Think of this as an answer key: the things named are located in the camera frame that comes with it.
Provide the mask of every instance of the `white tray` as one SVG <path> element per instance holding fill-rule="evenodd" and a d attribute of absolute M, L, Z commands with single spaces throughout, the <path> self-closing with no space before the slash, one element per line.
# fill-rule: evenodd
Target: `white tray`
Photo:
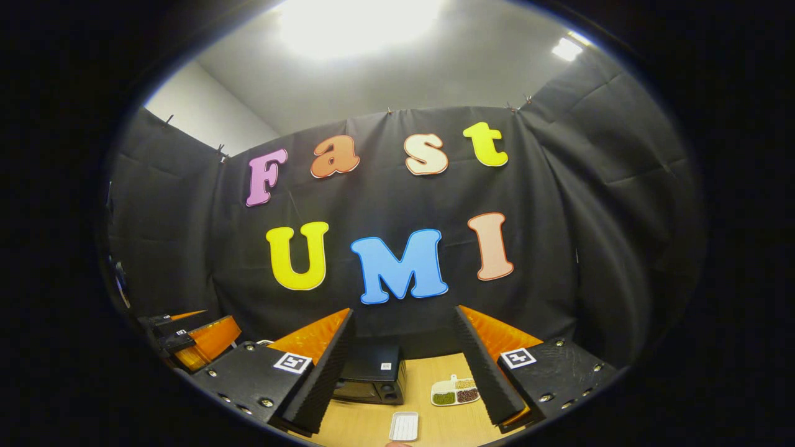
<path fill-rule="evenodd" d="M 477 391 L 478 389 L 477 386 L 468 387 L 468 388 L 456 388 L 456 382 L 463 380 L 472 380 L 474 382 L 474 379 L 472 377 L 467 379 L 459 379 L 458 376 L 456 376 L 455 374 L 451 374 L 450 380 L 442 380 L 440 382 L 434 383 L 433 386 L 431 387 L 431 403 L 435 406 L 450 406 L 450 405 L 463 405 L 465 403 L 471 403 L 480 400 L 480 393 L 478 393 L 478 397 L 472 400 L 467 400 L 466 402 L 458 402 L 459 391 L 469 391 L 469 390 Z M 453 403 L 436 403 L 433 401 L 433 395 L 446 394 L 446 393 L 453 393 L 453 395 L 455 396 L 455 400 L 453 401 Z"/>
<path fill-rule="evenodd" d="M 392 441 L 415 441 L 420 414 L 416 411 L 398 411 L 392 415 L 390 439 Z"/>

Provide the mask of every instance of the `brown beans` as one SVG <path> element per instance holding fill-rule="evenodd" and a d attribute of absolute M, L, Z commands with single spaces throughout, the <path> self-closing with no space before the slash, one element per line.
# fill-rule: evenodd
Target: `brown beans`
<path fill-rule="evenodd" d="M 478 390 L 463 390 L 458 392 L 458 402 L 470 402 L 478 398 Z"/>

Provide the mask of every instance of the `ceiling light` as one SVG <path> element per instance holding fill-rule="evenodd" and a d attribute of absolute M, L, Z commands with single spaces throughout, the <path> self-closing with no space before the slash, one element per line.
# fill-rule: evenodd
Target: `ceiling light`
<path fill-rule="evenodd" d="M 558 56 L 561 59 L 567 60 L 569 62 L 574 60 L 581 52 L 583 52 L 582 48 L 565 37 L 562 37 L 558 42 L 557 47 L 552 49 L 552 53 L 555 56 Z"/>
<path fill-rule="evenodd" d="M 575 40 L 579 41 L 581 44 L 583 44 L 585 46 L 590 46 L 591 45 L 591 41 L 589 41 L 588 39 L 586 39 L 582 35 L 575 33 L 574 31 L 569 31 L 568 35 L 571 36 L 572 38 L 574 38 Z"/>
<path fill-rule="evenodd" d="M 410 41 L 427 32 L 441 0 L 288 0 L 281 38 L 293 51 L 316 58 L 354 56 Z"/>

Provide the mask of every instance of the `letter m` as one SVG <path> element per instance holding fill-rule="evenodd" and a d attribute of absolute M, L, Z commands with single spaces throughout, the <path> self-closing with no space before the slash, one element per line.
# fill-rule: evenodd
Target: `letter m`
<path fill-rule="evenodd" d="M 411 294 L 414 297 L 435 297 L 447 292 L 448 285 L 442 282 L 439 255 L 436 251 L 436 245 L 441 239 L 439 230 L 415 231 L 409 236 L 400 261 L 380 238 L 354 241 L 351 250 L 362 261 L 362 303 L 381 304 L 390 299 L 390 295 L 381 289 L 380 280 L 384 281 L 399 300 L 405 297 L 412 276 L 414 288 L 411 289 Z"/>

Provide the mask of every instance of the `orange plastic panel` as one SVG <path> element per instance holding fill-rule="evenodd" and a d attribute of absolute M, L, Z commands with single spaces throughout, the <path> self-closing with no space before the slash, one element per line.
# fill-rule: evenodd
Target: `orange plastic panel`
<path fill-rule="evenodd" d="M 337 329 L 339 329 L 339 326 L 350 311 L 350 308 L 345 308 L 328 317 L 321 318 L 274 341 L 268 345 L 268 348 L 312 357 L 312 360 L 317 364 L 317 361 L 326 351 L 326 347 L 332 341 L 334 334 L 337 333 Z"/>

